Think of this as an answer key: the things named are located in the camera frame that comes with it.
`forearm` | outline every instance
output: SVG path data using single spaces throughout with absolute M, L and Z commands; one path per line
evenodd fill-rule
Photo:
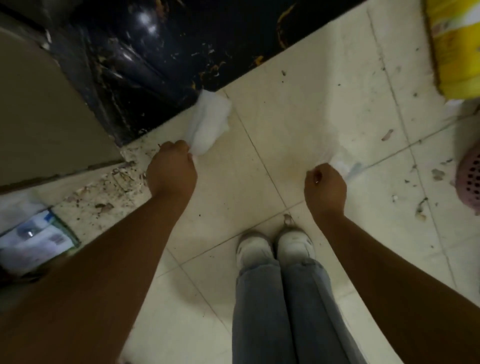
M 480 361 L 480 310 L 343 215 L 314 217 L 405 363 Z
M 182 211 L 156 196 L 46 277 L 1 323 L 0 361 L 112 363 Z

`fist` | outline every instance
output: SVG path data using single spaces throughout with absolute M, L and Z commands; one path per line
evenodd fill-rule
M 189 149 L 183 140 L 160 146 L 147 168 L 152 197 L 162 194 L 178 197 L 185 205 L 188 203 L 197 184 L 197 171 Z
M 347 185 L 331 165 L 321 164 L 307 172 L 304 194 L 314 219 L 324 214 L 344 214 Z

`shoe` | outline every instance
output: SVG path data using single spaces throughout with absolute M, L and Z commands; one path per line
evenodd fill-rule
M 276 258 L 282 268 L 315 259 L 315 249 L 308 235 L 299 228 L 285 228 L 275 239 Z
M 251 231 L 243 234 L 237 248 L 237 267 L 265 264 L 275 260 L 272 242 L 262 233 Z

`black marble surface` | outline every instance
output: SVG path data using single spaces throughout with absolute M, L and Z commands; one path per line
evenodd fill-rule
M 88 0 L 50 51 L 121 146 L 361 2 Z

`dirty floor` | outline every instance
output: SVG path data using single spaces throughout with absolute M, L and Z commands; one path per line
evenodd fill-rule
M 400 363 L 303 201 L 327 124 L 366 166 L 347 215 L 387 247 L 480 305 L 480 217 L 452 186 L 480 138 L 476 105 L 445 106 L 433 86 L 420 0 L 369 0 L 229 84 L 230 131 L 198 163 L 198 185 L 169 240 L 124 356 L 135 364 L 230 363 L 238 235 L 274 234 L 291 214 L 315 243 L 370 364 Z M 131 165 L 54 208 L 90 242 L 149 193 L 158 144 L 187 110 L 124 148 Z

